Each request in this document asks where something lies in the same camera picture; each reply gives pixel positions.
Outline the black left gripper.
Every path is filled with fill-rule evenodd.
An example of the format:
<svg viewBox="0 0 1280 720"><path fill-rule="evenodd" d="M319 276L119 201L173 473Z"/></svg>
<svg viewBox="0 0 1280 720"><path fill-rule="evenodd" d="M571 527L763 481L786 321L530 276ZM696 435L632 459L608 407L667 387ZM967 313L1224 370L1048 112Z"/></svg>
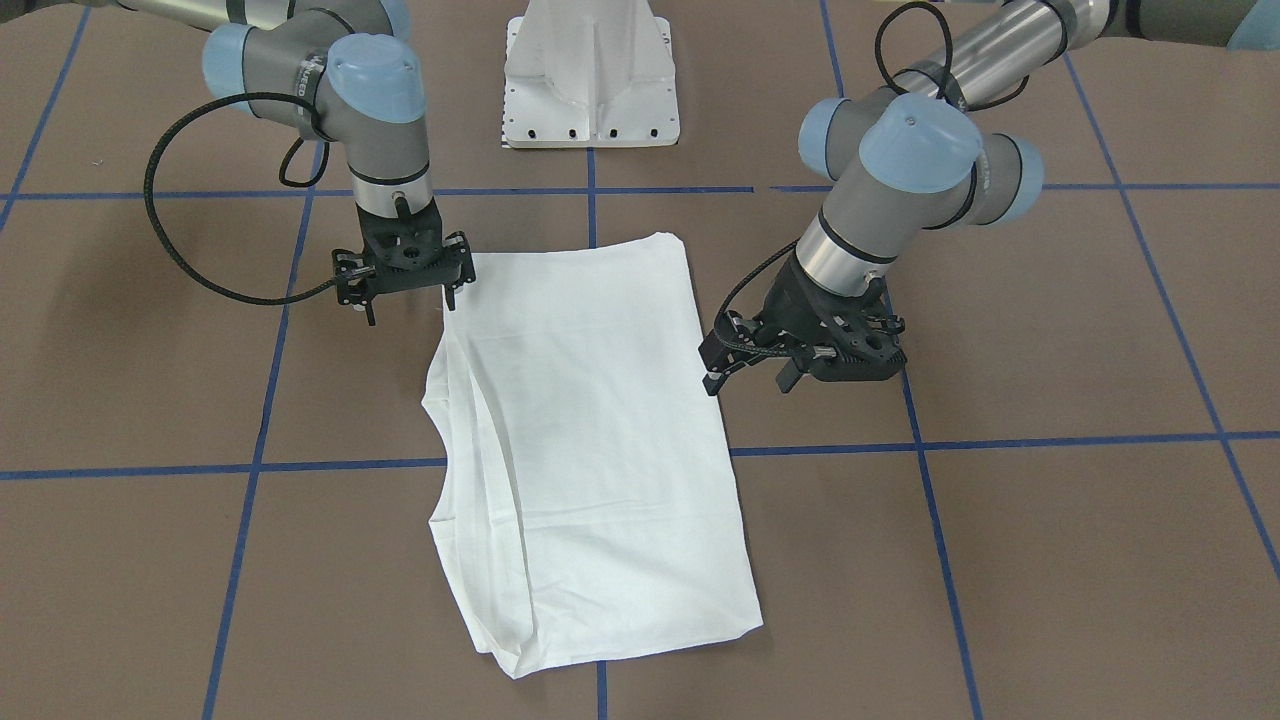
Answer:
<svg viewBox="0 0 1280 720"><path fill-rule="evenodd" d="M877 281L884 283L886 290L884 278L870 274L859 281L863 288L852 297L868 293ZM808 374L814 357L810 342L818 334L814 304L820 290L829 292L806 275L796 252L790 251L755 318L758 324L742 315L718 315L699 345L707 369L703 379L707 395L716 397L733 373L758 364L762 360L759 348L787 352L788 359L780 369L776 384L781 393L790 393Z"/></svg>

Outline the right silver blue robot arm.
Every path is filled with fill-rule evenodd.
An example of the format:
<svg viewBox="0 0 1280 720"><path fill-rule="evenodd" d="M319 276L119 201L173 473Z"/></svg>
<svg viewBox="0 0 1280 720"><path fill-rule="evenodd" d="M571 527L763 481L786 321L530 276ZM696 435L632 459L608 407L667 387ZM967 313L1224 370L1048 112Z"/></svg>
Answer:
<svg viewBox="0 0 1280 720"><path fill-rule="evenodd" d="M125 9L202 29L211 101L175 120L143 172L143 205L168 256L192 281L241 304L284 306L316 290L257 297L228 290L178 251L157 214L154 184L169 143L223 108L296 131L300 142L340 145L362 247L338 249L324 290L374 319L378 296L440 287L447 309L474 282L466 236L445 234L431 181L421 61L402 1L128 1Z"/></svg>

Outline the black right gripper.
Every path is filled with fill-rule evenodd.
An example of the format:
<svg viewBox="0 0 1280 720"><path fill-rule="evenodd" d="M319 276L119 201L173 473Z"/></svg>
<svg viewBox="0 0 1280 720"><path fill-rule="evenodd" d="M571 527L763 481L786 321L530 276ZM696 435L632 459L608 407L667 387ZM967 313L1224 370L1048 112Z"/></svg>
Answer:
<svg viewBox="0 0 1280 720"><path fill-rule="evenodd" d="M467 234L443 234L434 200L419 211L398 200L393 213L385 218L358 208L364 250L332 251L339 305L362 313L370 327L376 325L372 299L380 293L443 286L445 309L452 313L462 288L476 281Z"/></svg>

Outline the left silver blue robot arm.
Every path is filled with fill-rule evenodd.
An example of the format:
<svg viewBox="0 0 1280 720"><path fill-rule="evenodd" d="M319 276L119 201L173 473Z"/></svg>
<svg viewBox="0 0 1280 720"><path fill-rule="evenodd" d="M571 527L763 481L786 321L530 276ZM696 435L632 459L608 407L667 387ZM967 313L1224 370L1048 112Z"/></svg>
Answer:
<svg viewBox="0 0 1280 720"><path fill-rule="evenodd" d="M782 392L822 382L887 380L905 368L905 323L886 277L923 231L992 225L1024 214L1044 183L1041 152L984 135L972 115L1016 97L1030 74L1102 37L1229 50L1277 49L1275 1L1005 1L978 26L890 72L859 100L828 97L805 117L803 161L832 190L781 263L762 310L722 306L700 345L708 395L736 372L782 361Z"/></svg>

